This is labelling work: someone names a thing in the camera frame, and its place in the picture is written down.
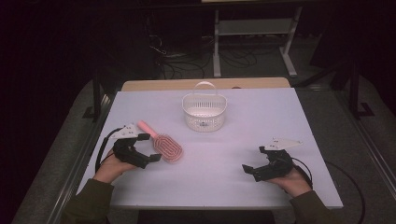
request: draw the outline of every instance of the pink brush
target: pink brush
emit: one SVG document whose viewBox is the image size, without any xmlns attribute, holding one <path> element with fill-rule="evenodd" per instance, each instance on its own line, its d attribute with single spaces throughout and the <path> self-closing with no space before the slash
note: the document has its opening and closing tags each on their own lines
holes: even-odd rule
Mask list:
<svg viewBox="0 0 396 224">
<path fill-rule="evenodd" d="M 154 140 L 154 149 L 163 155 L 163 159 L 168 162 L 177 161 L 183 154 L 181 146 L 167 134 L 157 134 L 145 121 L 137 122 L 137 127 L 149 133 Z"/>
</svg>

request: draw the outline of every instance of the basket handle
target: basket handle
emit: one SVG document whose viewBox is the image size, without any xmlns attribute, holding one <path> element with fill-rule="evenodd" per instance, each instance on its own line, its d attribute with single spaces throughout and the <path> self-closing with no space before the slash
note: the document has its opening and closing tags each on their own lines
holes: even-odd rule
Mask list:
<svg viewBox="0 0 396 224">
<path fill-rule="evenodd" d="M 216 95 L 218 94 L 218 89 L 216 88 L 216 86 L 213 85 L 211 82 L 208 82 L 208 81 L 201 81 L 201 82 L 198 82 L 198 83 L 195 85 L 194 90 L 192 91 L 192 93 L 195 94 L 195 90 L 197 89 L 197 87 L 202 86 L 202 85 L 208 85 L 208 86 L 213 87 L 213 89 L 216 91 Z"/>
</svg>

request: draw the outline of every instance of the table surface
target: table surface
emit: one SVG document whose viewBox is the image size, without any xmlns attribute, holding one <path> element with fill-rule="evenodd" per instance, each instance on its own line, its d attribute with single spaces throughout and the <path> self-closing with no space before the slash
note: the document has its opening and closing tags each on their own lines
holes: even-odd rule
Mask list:
<svg viewBox="0 0 396 224">
<path fill-rule="evenodd" d="M 114 182 L 113 206 L 136 209 L 289 207 L 290 198 L 282 189 L 267 182 L 255 182 L 253 176 L 242 169 L 242 164 L 253 167 L 268 164 L 259 146 L 267 145 L 273 137 L 302 141 L 301 146 L 288 149 L 289 154 L 310 167 L 314 189 L 326 206 L 343 206 L 294 89 L 219 89 L 219 94 L 228 101 L 225 123 L 216 132 L 198 133 L 185 124 L 181 107 L 183 96 L 191 93 L 192 88 L 193 85 L 189 90 L 118 92 L 78 191 L 94 174 L 94 163 L 104 137 L 123 125 L 144 120 L 157 133 L 171 135 L 183 147 L 183 157 L 176 163 L 161 160 L 146 169 L 123 174 Z M 200 92 L 213 93 L 213 90 Z M 114 142 L 108 141 L 104 155 Z M 151 139 L 139 141 L 135 146 L 146 155 L 156 153 Z"/>
</svg>

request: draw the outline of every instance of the hand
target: hand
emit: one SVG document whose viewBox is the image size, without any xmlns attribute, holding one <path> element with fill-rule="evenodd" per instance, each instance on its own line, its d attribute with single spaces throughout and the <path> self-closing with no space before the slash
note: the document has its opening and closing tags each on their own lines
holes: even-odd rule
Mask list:
<svg viewBox="0 0 396 224">
<path fill-rule="evenodd" d="M 103 161 L 99 170 L 93 176 L 93 179 L 111 184 L 117 177 L 125 171 L 134 169 L 135 166 L 117 159 L 113 153 L 113 149 L 108 151 L 106 159 Z"/>
<path fill-rule="evenodd" d="M 290 173 L 285 176 L 267 181 L 279 185 L 293 198 L 312 190 L 304 177 L 295 168 L 291 169 Z"/>
</svg>

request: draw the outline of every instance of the sleeve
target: sleeve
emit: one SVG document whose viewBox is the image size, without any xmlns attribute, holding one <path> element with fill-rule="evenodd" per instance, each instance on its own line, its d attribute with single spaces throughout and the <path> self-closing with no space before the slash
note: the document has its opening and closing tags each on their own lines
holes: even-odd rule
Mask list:
<svg viewBox="0 0 396 224">
<path fill-rule="evenodd" d="M 343 223 L 326 208 L 319 196 L 309 191 L 290 200 L 297 224 L 340 224 Z"/>
<path fill-rule="evenodd" d="M 81 192 L 72 197 L 61 216 L 62 224 L 103 223 L 109 211 L 114 186 L 89 179 Z"/>
</svg>

